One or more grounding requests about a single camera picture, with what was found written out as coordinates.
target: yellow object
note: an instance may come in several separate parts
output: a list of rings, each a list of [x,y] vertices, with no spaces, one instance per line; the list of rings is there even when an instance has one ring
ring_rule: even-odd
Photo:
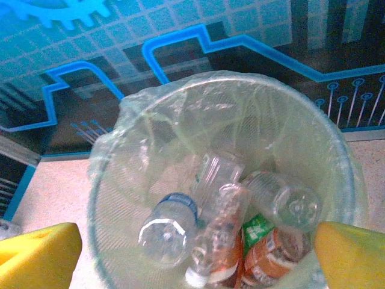
[[[74,223],[2,240],[0,288],[69,288],[81,250],[81,236]]]
[[[322,222],[315,252],[330,289],[385,288],[385,234]]]

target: blue line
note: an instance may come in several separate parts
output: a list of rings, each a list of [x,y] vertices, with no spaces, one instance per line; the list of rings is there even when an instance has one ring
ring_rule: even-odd
[[[49,70],[46,70],[46,73],[54,80],[56,83],[42,87],[43,100],[46,107],[46,112],[48,116],[48,121],[32,123],[29,125],[16,126],[14,128],[5,128],[0,125],[0,129],[7,132],[16,132],[16,131],[26,131],[27,129],[34,128],[43,128],[46,126],[57,125],[57,117],[55,112],[54,100],[52,98],[52,92],[69,88],[69,84],[66,83],[60,76],[74,72],[81,69],[88,69],[92,71],[99,79],[115,94],[118,100],[124,98],[123,93],[112,83],[112,81],[102,72],[96,65],[89,63],[87,61],[76,61],[69,64],[65,64],[59,67],[55,67]]]
[[[266,44],[263,44],[262,42],[259,42],[258,40],[255,40],[254,38],[245,34],[233,36],[218,41],[211,41],[206,26],[204,24],[198,24],[179,31],[164,34],[144,42],[142,46],[143,57],[162,84],[169,83],[170,80],[167,78],[162,67],[155,59],[153,51],[156,48],[160,48],[191,38],[198,38],[198,41],[204,53],[220,51],[223,49],[234,48],[237,46],[245,46],[246,48],[249,48],[254,52],[263,55],[264,57],[267,57],[279,64],[282,64],[285,67],[296,71],[299,74],[302,74],[316,82],[332,81],[337,79],[385,72],[385,64],[381,64],[363,68],[343,70],[339,72],[321,73],[303,63],[300,63],[298,60],[291,58],[283,54],[282,52]]]
[[[23,174],[22,179],[20,180],[19,185],[17,186],[16,191],[14,192],[14,195],[12,197],[12,200],[5,211],[5,214],[3,216],[4,220],[12,221],[12,218],[14,214],[16,213],[16,210],[24,196],[24,193],[26,191],[26,188],[29,185],[29,182],[32,180],[32,177],[36,171],[36,168],[33,166],[28,166]]]
[[[342,128],[342,132],[354,132],[354,131],[377,131],[379,129],[385,129],[385,125],[378,126],[361,126],[359,128]]]
[[[42,155],[42,158],[52,158],[52,157],[65,157],[68,155],[87,155],[91,152],[67,152],[64,154],[52,154],[52,155]]]
[[[80,124],[88,128],[96,137],[100,137],[100,134],[98,134],[92,127],[90,127],[87,122],[81,122]]]

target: plastic bag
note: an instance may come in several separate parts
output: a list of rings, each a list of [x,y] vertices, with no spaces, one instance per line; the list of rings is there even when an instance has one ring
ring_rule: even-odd
[[[342,134],[304,95],[275,79],[202,73],[127,96],[120,109],[113,132],[97,139],[89,169],[90,243],[111,288],[183,287],[188,263],[150,271],[137,255],[137,233],[162,197],[190,193],[213,145],[244,156],[243,176],[267,169],[298,177],[321,197],[321,220],[365,226],[362,171]],[[315,253],[274,288],[325,288]]]

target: speckled floor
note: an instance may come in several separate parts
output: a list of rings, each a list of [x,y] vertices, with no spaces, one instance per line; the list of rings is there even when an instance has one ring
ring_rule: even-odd
[[[368,189],[371,229],[385,232],[385,140],[350,143],[362,164]],[[87,244],[88,160],[40,163],[14,222],[25,232],[62,222],[78,224],[83,251],[70,289],[104,288],[94,271]]]

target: bottle cap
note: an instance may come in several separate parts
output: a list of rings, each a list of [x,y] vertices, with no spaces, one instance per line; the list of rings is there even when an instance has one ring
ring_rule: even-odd
[[[210,276],[199,275],[191,267],[187,268],[185,274],[186,282],[194,288],[203,288],[207,284],[209,277]]]

